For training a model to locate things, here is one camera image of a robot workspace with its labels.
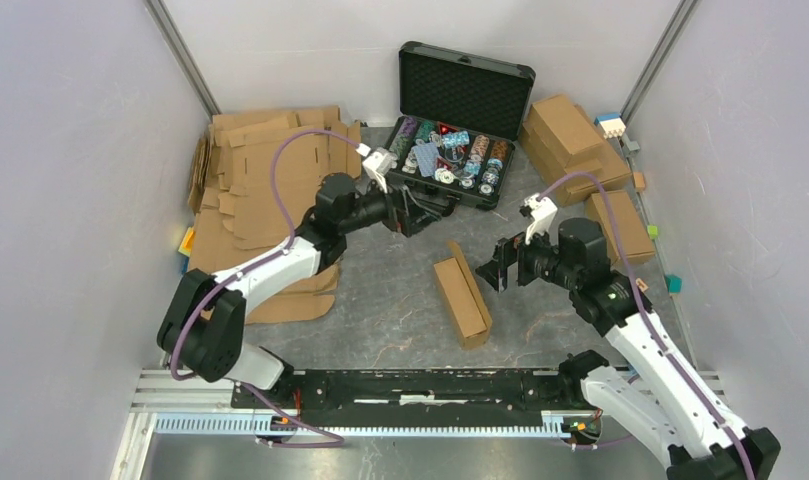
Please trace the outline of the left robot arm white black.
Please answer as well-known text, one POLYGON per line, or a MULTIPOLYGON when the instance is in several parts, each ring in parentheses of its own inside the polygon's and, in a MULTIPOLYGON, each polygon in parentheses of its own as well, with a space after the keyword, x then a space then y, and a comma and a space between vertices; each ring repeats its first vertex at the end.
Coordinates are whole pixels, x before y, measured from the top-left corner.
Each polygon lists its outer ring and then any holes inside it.
POLYGON ((344 173, 325 177, 314 206, 279 245, 230 269, 214 274, 191 269, 182 276, 157 334, 172 376, 251 384, 268 406, 286 405, 294 381, 284 374, 282 359, 244 341, 248 313, 334 265, 347 248, 347 234, 383 224, 411 237, 449 216, 457 202, 420 199, 405 185, 383 190, 375 181, 359 192, 344 173))

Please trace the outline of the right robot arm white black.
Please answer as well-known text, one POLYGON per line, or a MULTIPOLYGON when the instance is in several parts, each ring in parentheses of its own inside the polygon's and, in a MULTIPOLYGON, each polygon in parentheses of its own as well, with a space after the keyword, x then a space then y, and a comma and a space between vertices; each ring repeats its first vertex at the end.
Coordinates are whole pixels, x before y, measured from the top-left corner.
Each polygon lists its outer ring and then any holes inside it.
POLYGON ((612 268, 601 225, 570 218, 551 244, 545 233, 500 239, 477 274, 498 292, 535 280, 568 292, 576 313, 644 383, 638 390, 588 350, 559 366, 557 392, 571 408, 603 410, 661 463, 669 479, 766 479, 781 451, 766 427, 752 429, 706 384, 665 333, 648 298, 612 268))

